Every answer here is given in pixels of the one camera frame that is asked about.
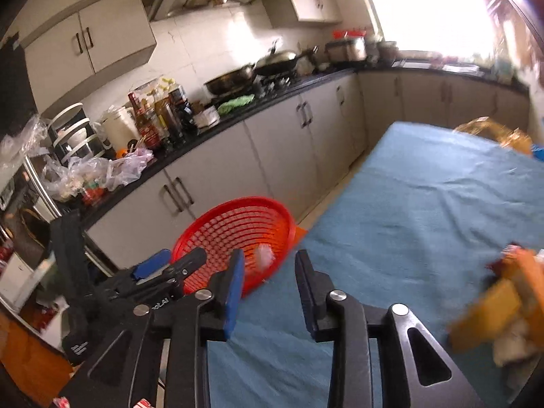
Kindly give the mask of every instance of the gas stove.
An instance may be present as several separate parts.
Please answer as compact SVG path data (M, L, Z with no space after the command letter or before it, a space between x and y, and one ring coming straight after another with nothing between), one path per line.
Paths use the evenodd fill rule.
M267 97L279 95L284 89L301 80L297 72L285 72L272 76L258 76L252 85L243 89L229 92L211 100L210 104L219 107L221 104L242 97L245 95L255 95L255 101Z

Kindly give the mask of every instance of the green cloth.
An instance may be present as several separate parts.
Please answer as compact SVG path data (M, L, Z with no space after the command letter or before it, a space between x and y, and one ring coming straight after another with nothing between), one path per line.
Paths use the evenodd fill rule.
M255 95L244 95L243 97L238 97L235 99L231 99L230 101L227 101L226 103L221 104L217 111L219 112L220 116L226 115L227 113L230 113L231 110L233 110L236 107L242 107L246 104L251 103L255 99Z

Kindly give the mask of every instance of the red plastic basket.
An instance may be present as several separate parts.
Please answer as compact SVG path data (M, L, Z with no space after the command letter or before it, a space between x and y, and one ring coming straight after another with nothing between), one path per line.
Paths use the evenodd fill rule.
M198 218L178 239L170 263L196 247L206 250L206 264L184 283L186 294L205 288L211 275L227 268L232 250L245 256L243 295L269 278L284 261L295 240L296 226L289 211L278 201L262 197L240 198L218 205ZM254 259L259 244L269 244L274 261L265 270Z

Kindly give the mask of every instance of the wok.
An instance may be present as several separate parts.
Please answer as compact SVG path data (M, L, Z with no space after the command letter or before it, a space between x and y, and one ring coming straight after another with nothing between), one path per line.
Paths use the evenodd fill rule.
M222 96L248 87L255 80L253 64L245 65L240 69L218 76L204 85L214 96Z
M276 52L276 48L272 47L270 54L261 58L255 65L255 73L262 77L271 77L272 75L291 72L295 69L298 60L305 56L309 57L312 64L316 65L312 58L318 49L319 47L315 46L312 49L307 49L297 55L296 52L293 52L292 50Z

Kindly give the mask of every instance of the window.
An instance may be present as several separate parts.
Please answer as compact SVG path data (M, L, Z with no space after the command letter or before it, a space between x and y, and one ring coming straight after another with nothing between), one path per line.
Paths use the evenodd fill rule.
M484 0L372 1L385 39L401 50L493 55L494 29Z

